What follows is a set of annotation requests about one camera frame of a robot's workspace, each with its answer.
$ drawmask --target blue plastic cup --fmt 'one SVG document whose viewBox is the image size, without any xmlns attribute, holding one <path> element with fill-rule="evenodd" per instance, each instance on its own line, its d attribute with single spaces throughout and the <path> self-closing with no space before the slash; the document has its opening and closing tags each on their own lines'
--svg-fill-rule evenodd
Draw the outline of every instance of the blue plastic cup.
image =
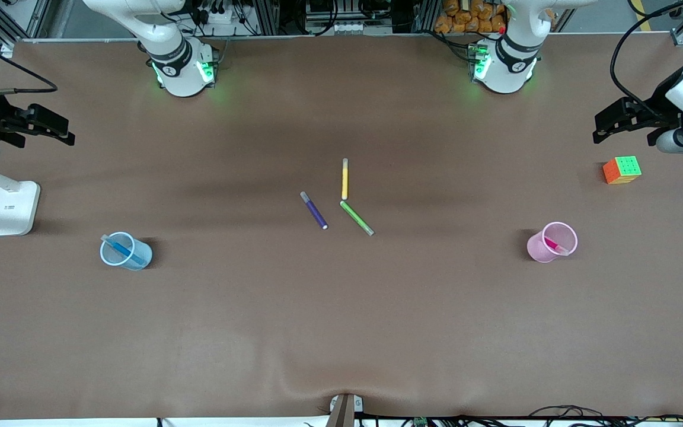
<svg viewBox="0 0 683 427">
<path fill-rule="evenodd" d="M 152 262 L 152 248 L 125 231 L 112 233 L 109 240 L 110 244 L 103 241 L 100 246 L 100 257 L 106 265 L 136 271 Z"/>
</svg>

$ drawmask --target blue marker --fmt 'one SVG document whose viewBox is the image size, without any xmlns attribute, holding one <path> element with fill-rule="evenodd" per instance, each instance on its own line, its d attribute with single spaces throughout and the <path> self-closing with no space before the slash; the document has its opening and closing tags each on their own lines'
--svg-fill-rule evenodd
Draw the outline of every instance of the blue marker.
<svg viewBox="0 0 683 427">
<path fill-rule="evenodd" d="M 130 259 L 133 260 L 138 265 L 144 265 L 144 261 L 140 259 L 138 255 L 131 254 L 130 250 L 126 248 L 125 246 L 122 246 L 120 243 L 117 243 L 116 241 L 112 240 L 112 238 L 106 234 L 102 235 L 102 240 L 104 243 L 110 245 L 113 249 L 116 251 L 120 252 L 124 257 L 130 257 Z"/>
<path fill-rule="evenodd" d="M 320 211 L 318 211 L 318 208 L 315 207 L 315 204 L 312 202 L 312 200 L 309 199 L 307 193 L 301 192 L 299 195 L 302 198 L 302 200 L 304 200 L 304 203 L 307 205 L 307 209 L 309 209 L 309 212 L 312 214 L 312 216 L 315 217 L 315 221 L 318 222 L 320 228 L 323 230 L 327 229 L 328 224 L 326 224 L 325 219 L 323 219 L 323 216 L 320 214 Z"/>
</svg>

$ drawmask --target marker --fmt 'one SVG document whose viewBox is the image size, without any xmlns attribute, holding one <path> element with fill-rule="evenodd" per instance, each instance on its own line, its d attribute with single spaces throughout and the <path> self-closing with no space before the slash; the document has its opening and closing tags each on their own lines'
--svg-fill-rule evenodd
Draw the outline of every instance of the marker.
<svg viewBox="0 0 683 427">
<path fill-rule="evenodd" d="M 349 159 L 341 161 L 341 199 L 347 200 L 347 193 L 349 193 Z"/>
<path fill-rule="evenodd" d="M 567 257 L 571 254 L 571 252 L 569 252 L 568 249 L 563 248 L 561 245 L 558 245 L 557 243 L 555 243 L 555 241 L 552 240 L 552 238 L 545 237 L 544 242 L 547 243 L 547 246 L 550 246 L 550 248 L 553 249 L 553 251 L 560 252 L 560 254 L 563 255 L 564 257 Z"/>
<path fill-rule="evenodd" d="M 117 243 L 116 241 L 112 240 L 110 236 L 103 234 L 102 235 L 102 241 L 108 245 L 110 245 L 111 248 L 115 249 L 117 252 L 119 252 L 121 255 L 124 257 L 130 257 L 133 262 L 139 265 L 143 265 L 144 261 L 140 259 L 140 257 L 136 254 L 131 254 L 130 250 L 126 248 L 125 246 L 122 246 L 120 243 Z"/>
<path fill-rule="evenodd" d="M 323 216 L 320 214 L 320 211 L 318 211 L 318 208 L 315 207 L 315 204 L 312 202 L 312 200 L 309 199 L 307 193 L 301 192 L 299 195 L 302 198 L 302 200 L 304 200 L 304 205 L 307 206 L 309 212 L 312 214 L 312 216 L 315 217 L 315 221 L 318 222 L 320 228 L 323 230 L 328 229 L 328 223 L 325 221 L 325 219 L 323 219 Z"/>
<path fill-rule="evenodd" d="M 341 206 L 341 208 L 344 209 L 347 212 L 347 214 L 349 214 L 349 216 L 351 216 L 352 219 L 354 219 L 355 222 L 358 223 L 358 226 L 360 226 L 361 229 L 365 230 L 365 232 L 368 233 L 368 235 L 373 235 L 375 233 L 374 229 L 369 227 L 368 224 L 366 224 L 365 221 L 363 221 L 363 219 L 360 218 L 360 215 L 358 215 L 358 213 L 352 209 L 352 206 L 347 205 L 347 202 L 342 200 L 341 202 L 339 202 L 339 206 Z"/>
</svg>

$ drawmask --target purple marker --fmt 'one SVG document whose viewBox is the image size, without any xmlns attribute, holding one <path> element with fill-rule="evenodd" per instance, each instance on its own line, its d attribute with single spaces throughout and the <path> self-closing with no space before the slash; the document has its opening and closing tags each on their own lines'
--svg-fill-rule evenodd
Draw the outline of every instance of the purple marker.
<svg viewBox="0 0 683 427">
<path fill-rule="evenodd" d="M 302 198 L 302 200 L 304 200 L 304 203 L 307 205 L 307 209 L 309 209 L 309 212 L 315 217 L 315 221 L 318 222 L 320 228 L 322 228 L 323 230 L 327 229 L 328 224 L 326 224 L 325 219 L 323 219 L 323 216 L 320 214 L 320 211 L 318 211 L 318 208 L 315 207 L 312 200 L 309 199 L 307 193 L 301 192 L 299 195 Z"/>
</svg>

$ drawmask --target rubik's cube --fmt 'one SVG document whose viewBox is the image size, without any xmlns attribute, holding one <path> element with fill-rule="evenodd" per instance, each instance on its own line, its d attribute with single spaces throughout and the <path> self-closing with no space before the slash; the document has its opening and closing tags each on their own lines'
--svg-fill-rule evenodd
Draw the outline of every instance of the rubik's cube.
<svg viewBox="0 0 683 427">
<path fill-rule="evenodd" d="M 605 163 L 602 172 L 605 173 L 605 182 L 608 184 L 626 184 L 642 175 L 635 156 L 615 157 Z"/>
</svg>

